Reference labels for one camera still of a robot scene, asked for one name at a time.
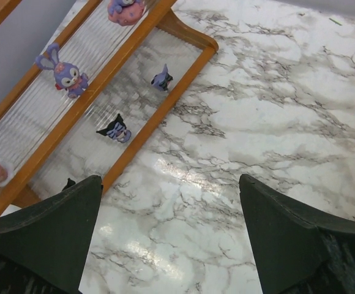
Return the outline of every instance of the ribbed glass panel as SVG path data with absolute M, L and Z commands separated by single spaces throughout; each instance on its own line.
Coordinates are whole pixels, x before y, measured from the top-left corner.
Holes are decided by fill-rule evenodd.
M 61 61 L 77 65 L 91 82 L 159 1 L 148 0 L 142 19 L 135 26 L 122 27 L 108 20 L 110 0 L 104 0 L 62 47 Z M 54 85 L 53 73 L 44 70 L 0 120 L 0 160 L 11 162 L 15 171 L 74 103 Z
M 32 189 L 47 198 L 60 192 L 67 178 L 81 181 L 89 175 L 104 176 L 168 95 L 150 85 L 154 75 L 167 63 L 174 78 L 171 90 L 200 53 L 196 47 L 154 29 L 35 175 Z M 118 113 L 132 132 L 127 143 L 96 133 Z

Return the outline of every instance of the purple figurine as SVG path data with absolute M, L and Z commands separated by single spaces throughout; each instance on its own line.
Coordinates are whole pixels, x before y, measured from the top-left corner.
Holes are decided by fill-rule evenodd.
M 110 122 L 105 129 L 98 130 L 96 133 L 110 137 L 112 140 L 116 140 L 120 143 L 126 143 L 131 138 L 131 131 L 127 129 L 120 113 L 118 113 L 116 119 Z
M 59 61 L 59 45 L 52 43 L 47 47 L 48 58 L 44 55 L 36 57 L 36 65 L 40 69 L 53 70 L 55 77 L 55 87 L 58 90 L 65 89 L 69 98 L 77 98 L 88 88 L 88 76 L 83 73 L 77 66 Z
M 151 84 L 157 90 L 167 91 L 171 81 L 173 81 L 173 77 L 168 73 L 168 68 L 165 64 L 163 71 L 158 75 L 154 76 L 153 80 L 151 81 Z
M 114 12 L 122 13 L 123 7 L 133 5 L 134 3 L 141 4 L 141 0 L 112 0 L 113 3 L 108 8 L 108 13 L 113 15 Z

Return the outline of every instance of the bunny ears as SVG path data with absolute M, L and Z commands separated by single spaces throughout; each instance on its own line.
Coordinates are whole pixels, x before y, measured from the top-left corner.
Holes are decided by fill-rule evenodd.
M 53 70 L 59 63 L 59 44 L 52 43 L 47 47 L 46 52 L 49 57 L 47 58 L 44 55 L 39 55 L 36 57 L 35 63 L 40 69 Z

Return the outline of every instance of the white wall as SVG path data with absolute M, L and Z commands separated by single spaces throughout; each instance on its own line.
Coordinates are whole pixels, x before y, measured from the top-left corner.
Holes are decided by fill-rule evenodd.
M 0 25 L 0 102 L 34 63 L 75 0 L 22 0 Z
M 298 6 L 355 17 L 355 0 L 279 0 Z

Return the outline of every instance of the marble floor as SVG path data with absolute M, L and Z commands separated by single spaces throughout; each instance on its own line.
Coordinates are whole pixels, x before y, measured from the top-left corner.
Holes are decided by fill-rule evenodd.
M 265 0 L 174 10 L 220 51 L 103 199 L 84 294 L 260 294 L 242 173 L 355 220 L 355 20 Z

